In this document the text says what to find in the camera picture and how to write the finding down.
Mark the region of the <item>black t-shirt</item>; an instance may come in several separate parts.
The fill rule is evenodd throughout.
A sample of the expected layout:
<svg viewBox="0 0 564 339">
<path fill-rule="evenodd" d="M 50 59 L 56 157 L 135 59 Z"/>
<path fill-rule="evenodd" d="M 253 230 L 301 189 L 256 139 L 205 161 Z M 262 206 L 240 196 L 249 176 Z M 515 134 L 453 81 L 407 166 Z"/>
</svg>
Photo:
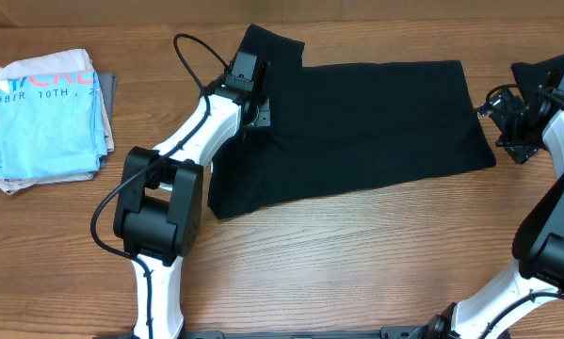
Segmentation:
<svg viewBox="0 0 564 339">
<path fill-rule="evenodd" d="M 306 67 L 302 42 L 258 25 L 240 50 L 269 64 L 271 124 L 215 155 L 207 204 L 217 218 L 496 163 L 456 60 Z"/>
</svg>

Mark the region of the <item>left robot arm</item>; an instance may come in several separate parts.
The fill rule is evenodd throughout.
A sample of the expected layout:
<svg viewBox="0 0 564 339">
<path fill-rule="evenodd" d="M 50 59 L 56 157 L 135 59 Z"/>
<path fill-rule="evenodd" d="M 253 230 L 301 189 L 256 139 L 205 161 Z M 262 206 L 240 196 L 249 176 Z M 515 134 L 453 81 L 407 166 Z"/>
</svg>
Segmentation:
<svg viewBox="0 0 564 339">
<path fill-rule="evenodd" d="M 239 52 L 167 140 L 125 159 L 114 219 L 137 280 L 134 338 L 179 338 L 181 268 L 201 224 L 203 170 L 244 127 L 268 126 L 268 61 Z"/>
</svg>

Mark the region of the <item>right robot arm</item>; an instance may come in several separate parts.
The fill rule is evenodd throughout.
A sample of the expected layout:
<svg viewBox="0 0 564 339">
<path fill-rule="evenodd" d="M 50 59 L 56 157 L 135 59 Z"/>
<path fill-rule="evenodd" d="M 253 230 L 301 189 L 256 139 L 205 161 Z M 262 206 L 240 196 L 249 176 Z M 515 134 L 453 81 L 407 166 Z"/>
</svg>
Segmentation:
<svg viewBox="0 0 564 339">
<path fill-rule="evenodd" d="M 513 83 L 492 89 L 478 112 L 500 131 L 495 144 L 517 164 L 540 150 L 556 182 L 519 226 L 508 266 L 468 299 L 450 304 L 412 338 L 506 338 L 545 303 L 564 300 L 564 55 L 512 64 Z"/>
</svg>

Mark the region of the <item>beige folded t-shirt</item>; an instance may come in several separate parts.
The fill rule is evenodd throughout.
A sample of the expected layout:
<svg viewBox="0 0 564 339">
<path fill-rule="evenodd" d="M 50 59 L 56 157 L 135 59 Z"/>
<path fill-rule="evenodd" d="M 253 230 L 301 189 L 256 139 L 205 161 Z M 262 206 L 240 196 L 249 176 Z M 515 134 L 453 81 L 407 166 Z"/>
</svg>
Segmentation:
<svg viewBox="0 0 564 339">
<path fill-rule="evenodd" d="M 72 49 L 63 52 L 57 52 L 46 56 L 37 56 L 28 59 L 14 61 L 7 66 L 0 68 L 0 80 L 24 77 L 34 74 L 48 74 L 66 71 L 83 71 L 93 70 L 92 61 L 89 54 L 85 49 Z M 102 94 L 102 110 L 103 110 L 103 123 L 106 122 L 103 94 Z M 104 126 L 105 128 L 105 142 L 107 149 L 110 152 L 114 151 L 114 138 L 112 129 Z M 13 183 L 6 183 L 0 181 L 0 190 L 5 193 L 7 190 L 12 189 L 16 184 L 29 184 L 30 181 L 14 181 Z"/>
</svg>

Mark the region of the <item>light blue folded t-shirt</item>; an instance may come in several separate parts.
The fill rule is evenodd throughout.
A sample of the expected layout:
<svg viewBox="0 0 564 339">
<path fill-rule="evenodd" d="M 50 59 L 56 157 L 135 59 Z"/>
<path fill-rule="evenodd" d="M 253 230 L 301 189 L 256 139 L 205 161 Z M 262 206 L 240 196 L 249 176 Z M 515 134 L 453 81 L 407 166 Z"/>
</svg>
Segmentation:
<svg viewBox="0 0 564 339">
<path fill-rule="evenodd" d="M 107 154 L 97 72 L 0 81 L 0 180 L 95 172 Z"/>
</svg>

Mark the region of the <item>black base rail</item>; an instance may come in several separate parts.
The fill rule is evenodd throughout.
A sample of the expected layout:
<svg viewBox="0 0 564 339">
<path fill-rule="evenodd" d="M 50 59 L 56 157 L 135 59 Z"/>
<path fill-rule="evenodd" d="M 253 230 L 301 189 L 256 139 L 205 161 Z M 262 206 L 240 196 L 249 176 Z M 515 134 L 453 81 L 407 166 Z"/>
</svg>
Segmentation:
<svg viewBox="0 0 564 339">
<path fill-rule="evenodd" d="M 383 327 L 376 331 L 294 331 L 259 333 L 224 333 L 222 331 L 185 331 L 185 339 L 409 339 L 418 338 L 425 327 Z"/>
</svg>

